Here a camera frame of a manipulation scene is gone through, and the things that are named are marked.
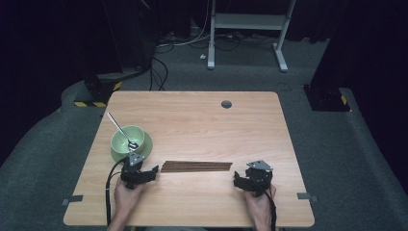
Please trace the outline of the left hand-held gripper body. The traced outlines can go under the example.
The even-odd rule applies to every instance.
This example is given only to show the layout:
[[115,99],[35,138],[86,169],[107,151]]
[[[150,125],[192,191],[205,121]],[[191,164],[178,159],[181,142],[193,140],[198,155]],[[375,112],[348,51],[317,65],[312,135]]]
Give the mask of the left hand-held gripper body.
[[137,185],[145,183],[143,172],[140,170],[143,160],[144,157],[135,152],[124,158],[120,178],[125,182],[127,189],[133,190]]

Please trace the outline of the person's left hand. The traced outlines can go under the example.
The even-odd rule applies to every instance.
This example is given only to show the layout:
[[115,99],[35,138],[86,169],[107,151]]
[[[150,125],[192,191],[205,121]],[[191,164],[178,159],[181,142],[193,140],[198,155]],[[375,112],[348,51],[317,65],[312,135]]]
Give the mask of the person's left hand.
[[122,180],[118,180],[115,186],[115,216],[128,218],[135,210],[144,185],[138,185],[130,190]]

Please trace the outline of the grey table edge bracket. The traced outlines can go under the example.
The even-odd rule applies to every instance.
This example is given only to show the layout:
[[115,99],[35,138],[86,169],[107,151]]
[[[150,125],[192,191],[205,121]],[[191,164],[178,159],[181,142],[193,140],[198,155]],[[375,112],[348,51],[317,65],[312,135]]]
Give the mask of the grey table edge bracket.
[[316,195],[311,195],[311,194],[308,193],[308,192],[298,192],[298,193],[297,193],[297,198],[298,198],[298,199],[308,200],[308,201],[311,202],[311,203],[314,203],[314,202],[318,202],[318,201],[319,201],[319,199],[318,199],[318,197],[317,197]]
[[81,202],[83,200],[83,195],[72,195],[71,197],[64,198],[62,201],[63,206],[67,206],[72,202]]

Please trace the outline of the metal spoon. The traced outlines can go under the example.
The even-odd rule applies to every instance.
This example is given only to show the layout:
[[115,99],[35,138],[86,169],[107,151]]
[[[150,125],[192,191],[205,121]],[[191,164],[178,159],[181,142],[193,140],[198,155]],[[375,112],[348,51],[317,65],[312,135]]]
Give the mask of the metal spoon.
[[115,125],[116,129],[119,131],[119,133],[128,141],[128,148],[130,151],[135,151],[139,146],[134,142],[131,141],[128,136],[125,134],[121,126],[116,122],[115,118],[112,116],[111,113],[107,113],[108,118],[110,121]]

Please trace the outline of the black stand base striped tape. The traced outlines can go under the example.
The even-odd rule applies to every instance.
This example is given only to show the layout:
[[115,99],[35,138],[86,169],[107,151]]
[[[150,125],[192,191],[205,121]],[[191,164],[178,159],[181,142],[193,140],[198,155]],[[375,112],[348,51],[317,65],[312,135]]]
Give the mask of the black stand base striped tape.
[[339,90],[327,91],[322,88],[304,85],[303,90],[307,96],[310,107],[317,112],[349,112],[345,96]]
[[97,74],[85,79],[77,91],[74,105],[77,107],[106,107],[112,94],[122,82],[146,73],[142,67],[125,68],[123,72]]

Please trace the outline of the green ceramic bowl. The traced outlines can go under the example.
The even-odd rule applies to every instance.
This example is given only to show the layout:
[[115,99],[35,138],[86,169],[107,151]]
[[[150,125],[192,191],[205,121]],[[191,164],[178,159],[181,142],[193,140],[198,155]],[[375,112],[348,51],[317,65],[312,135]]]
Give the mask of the green ceramic bowl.
[[140,153],[145,145],[145,133],[139,127],[135,125],[127,125],[122,128],[124,135],[119,131],[116,131],[111,138],[111,150],[114,154],[125,155],[128,154],[129,142],[134,142],[137,146],[134,150]]

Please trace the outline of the row of wooden chopsticks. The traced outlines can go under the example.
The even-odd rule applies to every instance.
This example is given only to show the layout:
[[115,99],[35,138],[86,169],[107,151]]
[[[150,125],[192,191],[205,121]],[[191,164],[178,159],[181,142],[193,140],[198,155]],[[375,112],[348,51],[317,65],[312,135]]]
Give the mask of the row of wooden chopsticks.
[[165,161],[162,172],[229,171],[232,163]]

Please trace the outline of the person's right hand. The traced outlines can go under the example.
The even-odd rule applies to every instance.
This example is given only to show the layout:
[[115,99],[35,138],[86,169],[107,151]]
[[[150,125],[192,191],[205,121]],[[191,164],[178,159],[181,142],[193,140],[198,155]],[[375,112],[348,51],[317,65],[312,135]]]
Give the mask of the person's right hand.
[[271,185],[266,194],[254,197],[250,192],[244,191],[248,213],[252,221],[260,225],[261,223],[270,224],[271,211],[270,211],[270,199],[273,199],[276,194],[276,188]]

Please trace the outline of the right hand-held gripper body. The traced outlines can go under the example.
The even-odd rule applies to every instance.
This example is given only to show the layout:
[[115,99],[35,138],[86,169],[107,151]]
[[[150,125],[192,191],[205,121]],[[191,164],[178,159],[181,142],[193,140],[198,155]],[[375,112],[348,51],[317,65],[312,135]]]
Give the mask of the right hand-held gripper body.
[[255,197],[261,196],[270,189],[273,167],[263,160],[249,162],[245,176],[251,182],[251,193]]

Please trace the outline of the green ceramic plate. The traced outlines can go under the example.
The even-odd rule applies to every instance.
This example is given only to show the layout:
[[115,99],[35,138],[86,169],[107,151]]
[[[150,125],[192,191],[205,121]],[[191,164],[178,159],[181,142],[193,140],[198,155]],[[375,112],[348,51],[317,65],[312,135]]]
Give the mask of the green ceramic plate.
[[[144,134],[143,146],[139,147],[137,153],[147,158],[153,148],[153,141],[150,136]],[[118,162],[129,154],[128,141],[119,133],[116,132],[111,138],[111,156]]]

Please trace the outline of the white metal stand frame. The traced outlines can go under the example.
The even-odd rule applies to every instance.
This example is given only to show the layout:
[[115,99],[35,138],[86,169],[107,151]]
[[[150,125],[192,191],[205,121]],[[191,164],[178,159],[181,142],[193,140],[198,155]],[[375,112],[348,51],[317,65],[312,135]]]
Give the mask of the white metal stand frame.
[[272,48],[280,70],[282,72],[289,70],[282,53],[282,46],[292,19],[296,0],[290,0],[286,13],[281,15],[218,13],[216,3],[217,0],[211,0],[210,41],[207,57],[208,69],[212,70],[216,67],[216,29],[242,29],[279,31],[278,41],[272,45]]

